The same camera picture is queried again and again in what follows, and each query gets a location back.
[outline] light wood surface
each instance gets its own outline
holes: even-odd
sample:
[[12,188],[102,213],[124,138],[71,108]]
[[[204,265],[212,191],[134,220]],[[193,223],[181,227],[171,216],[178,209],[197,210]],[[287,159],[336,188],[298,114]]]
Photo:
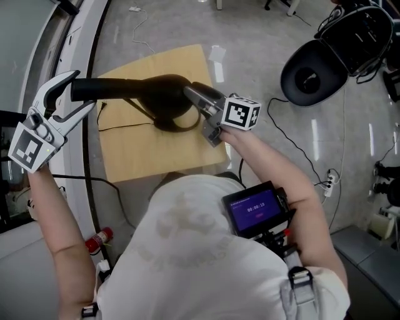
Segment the light wood surface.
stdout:
[[[162,74],[179,74],[191,82],[211,86],[206,58],[199,44],[145,57],[109,71],[100,78],[146,79]],[[97,102],[97,112],[101,102]],[[99,129],[151,122],[121,99],[105,102],[107,106],[101,113]],[[193,124],[196,118],[197,111],[193,106],[176,123],[186,127]],[[202,122],[203,119],[196,129],[180,133],[160,131],[148,124],[100,132],[107,179],[115,183],[225,161],[224,144],[211,147],[201,134]]]

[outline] gray floor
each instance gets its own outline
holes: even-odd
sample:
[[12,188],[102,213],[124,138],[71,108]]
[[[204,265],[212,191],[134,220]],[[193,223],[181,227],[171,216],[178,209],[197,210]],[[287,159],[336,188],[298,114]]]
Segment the gray floor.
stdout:
[[[264,108],[254,132],[289,157],[312,181],[317,181],[301,151],[273,126],[266,106],[272,97],[284,99],[279,85],[282,68],[296,49],[313,38],[319,23],[329,15],[333,5],[328,0],[301,1],[297,14],[312,27],[298,17],[286,16],[287,8],[277,0],[272,2],[270,11],[263,9],[264,2],[261,0],[224,0],[222,11],[216,10],[213,0],[158,0],[152,3],[139,0],[136,4],[134,1],[112,0],[99,38],[94,77],[152,53],[145,44],[131,41],[133,28],[145,18],[143,12],[128,11],[134,5],[145,9],[149,15],[148,21],[136,31],[136,39],[147,41],[157,53],[197,43],[202,45],[206,56],[213,45],[225,48],[225,82],[215,83],[214,68],[209,62],[209,72],[215,88],[227,95],[237,92],[262,102]],[[382,196],[367,202],[367,195],[373,164],[390,148],[394,123],[400,122],[398,106],[390,103],[380,76],[363,85],[357,85],[350,79],[345,90],[346,148],[342,194],[332,231],[350,224],[365,228],[371,214],[386,204]],[[327,101],[309,109],[281,102],[274,102],[270,108],[278,125],[311,158],[321,178],[326,177],[329,168],[341,170],[343,102],[344,91],[341,90]],[[312,121],[316,123],[317,133],[312,130]],[[373,155],[370,128],[373,131]],[[95,114],[91,114],[89,122],[89,147],[92,175],[105,178]],[[234,152],[232,171],[235,173],[238,171],[239,160]],[[399,158],[394,152],[385,159],[385,164],[398,163]],[[258,183],[246,165],[243,168],[243,179],[247,186]],[[121,188],[129,218],[134,224],[146,212],[147,198],[160,180],[161,176],[153,176],[117,184]],[[333,218],[338,203],[338,187],[334,187],[332,197],[324,203],[328,222]],[[316,189],[323,200],[323,190],[319,187]],[[116,233],[109,250],[111,257],[115,258],[128,243],[131,230],[124,223],[111,188],[95,182],[94,195],[101,226],[111,226]]]

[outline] white power outlet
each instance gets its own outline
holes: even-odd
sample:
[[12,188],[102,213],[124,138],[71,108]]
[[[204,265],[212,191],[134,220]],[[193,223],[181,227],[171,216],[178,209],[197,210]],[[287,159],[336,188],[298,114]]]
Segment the white power outlet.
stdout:
[[324,192],[324,196],[329,198],[330,196],[332,196],[333,186],[334,186],[334,183],[336,181],[336,177],[333,174],[328,174],[327,180],[329,182],[328,182],[328,186],[326,186],[326,190]]

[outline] purple screen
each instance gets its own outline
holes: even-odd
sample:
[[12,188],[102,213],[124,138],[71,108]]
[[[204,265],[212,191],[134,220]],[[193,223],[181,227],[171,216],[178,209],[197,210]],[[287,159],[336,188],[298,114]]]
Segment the purple screen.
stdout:
[[233,216],[240,231],[268,220],[281,212],[272,190],[231,203]]

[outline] person's right arm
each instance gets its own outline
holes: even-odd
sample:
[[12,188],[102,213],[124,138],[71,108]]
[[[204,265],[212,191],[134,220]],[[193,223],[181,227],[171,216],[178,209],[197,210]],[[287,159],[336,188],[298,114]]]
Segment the person's right arm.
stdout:
[[333,248],[322,204],[308,177],[250,131],[226,128],[221,139],[240,154],[261,182],[272,181],[275,188],[284,188],[289,207],[296,209],[289,241],[297,244],[303,265],[330,269],[347,287],[346,271]]

